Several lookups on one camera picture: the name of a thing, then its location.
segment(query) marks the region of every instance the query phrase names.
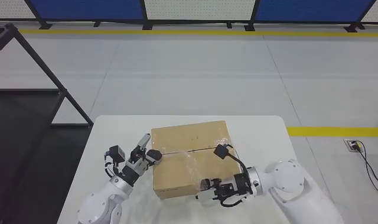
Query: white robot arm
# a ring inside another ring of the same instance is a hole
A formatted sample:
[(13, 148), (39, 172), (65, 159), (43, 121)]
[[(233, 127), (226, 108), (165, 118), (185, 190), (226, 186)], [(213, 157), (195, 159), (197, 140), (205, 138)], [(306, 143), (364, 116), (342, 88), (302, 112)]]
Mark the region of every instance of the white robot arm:
[[(158, 164), (162, 154), (158, 150), (146, 152), (146, 145), (150, 140), (146, 134), (131, 152), (130, 158), (125, 161), (125, 153), (119, 146), (113, 146), (105, 153), (113, 159), (112, 163), (105, 164), (106, 173), (111, 176), (103, 189), (90, 194), (80, 206), (78, 223), (81, 224), (118, 224), (122, 214), (121, 203), (129, 198), (134, 183), (143, 175), (148, 167)], [(118, 171), (119, 163), (125, 161), (122, 171)], [(113, 164), (113, 175), (107, 170), (107, 165)]]
[[(243, 172), (228, 180), (202, 180), (201, 192), (196, 195), (199, 201), (220, 200), (222, 206), (233, 207), (248, 195), (270, 193), (290, 223), (344, 223), (333, 202), (297, 161), (275, 163), (263, 172), (255, 167), (246, 168), (229, 153), (228, 146), (230, 145), (218, 145), (214, 153), (222, 159), (231, 157), (240, 164)], [(291, 200), (284, 200), (275, 189), (288, 193), (302, 192)], [(226, 200), (232, 196), (239, 196), (240, 199), (226, 204)]]

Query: floor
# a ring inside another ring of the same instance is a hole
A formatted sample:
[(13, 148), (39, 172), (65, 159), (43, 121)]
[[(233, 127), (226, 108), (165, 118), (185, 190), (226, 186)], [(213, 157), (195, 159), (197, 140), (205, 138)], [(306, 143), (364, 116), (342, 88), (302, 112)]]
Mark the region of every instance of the floor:
[[(313, 31), (310, 28), (260, 27)], [(378, 126), (378, 38), (50, 34), (25, 38), (92, 119), (121, 114), (279, 115), (287, 126)], [(0, 51), (0, 59), (0, 88), (54, 86), (15, 40)], [(65, 102), (55, 122), (84, 121)], [(378, 138), (354, 139), (364, 142), (370, 164), (378, 171)], [(378, 223), (378, 192), (370, 184), (363, 159), (348, 152), (343, 138), (291, 140), (299, 162), (332, 198), (346, 223)]]

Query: white table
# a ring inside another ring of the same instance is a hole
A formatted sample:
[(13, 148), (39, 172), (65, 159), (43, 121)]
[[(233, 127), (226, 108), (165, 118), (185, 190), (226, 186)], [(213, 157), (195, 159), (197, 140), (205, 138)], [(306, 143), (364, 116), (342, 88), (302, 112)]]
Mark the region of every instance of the white table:
[[(272, 162), (296, 159), (284, 121), (278, 116), (99, 116), (58, 223), (77, 223), (81, 202), (108, 181), (103, 154), (109, 147), (118, 144), (129, 154), (152, 128), (219, 120), (226, 121), (232, 143), (247, 167), (264, 170)], [(233, 208), (203, 207), (193, 196), (160, 200), (152, 190), (152, 169), (139, 178), (122, 209), (121, 223), (288, 223), (269, 194), (249, 197)]]

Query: electrical socket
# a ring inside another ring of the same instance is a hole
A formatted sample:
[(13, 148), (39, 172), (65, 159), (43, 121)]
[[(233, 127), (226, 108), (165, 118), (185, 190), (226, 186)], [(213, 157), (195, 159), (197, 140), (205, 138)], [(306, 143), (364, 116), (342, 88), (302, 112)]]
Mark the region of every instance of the electrical socket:
[(359, 146), (359, 144), (357, 143), (356, 140), (352, 140), (352, 139), (344, 139), (344, 143), (345, 143), (345, 145), (347, 146), (347, 148), (348, 148), (348, 150), (349, 150), (350, 152), (358, 152), (357, 150), (355, 150), (355, 149), (353, 148), (354, 145)]

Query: yellow floor line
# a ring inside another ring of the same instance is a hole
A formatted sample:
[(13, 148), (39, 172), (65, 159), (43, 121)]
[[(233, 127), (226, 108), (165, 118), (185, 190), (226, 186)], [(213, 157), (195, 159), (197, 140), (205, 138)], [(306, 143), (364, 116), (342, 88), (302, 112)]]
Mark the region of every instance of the yellow floor line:
[(287, 31), (224, 31), (224, 30), (32, 30), (20, 29), (23, 34), (150, 34), (150, 35), (270, 35), (294, 37), (378, 37), (378, 33), (325, 33)]
[(378, 137), (378, 127), (287, 127), (292, 137)]

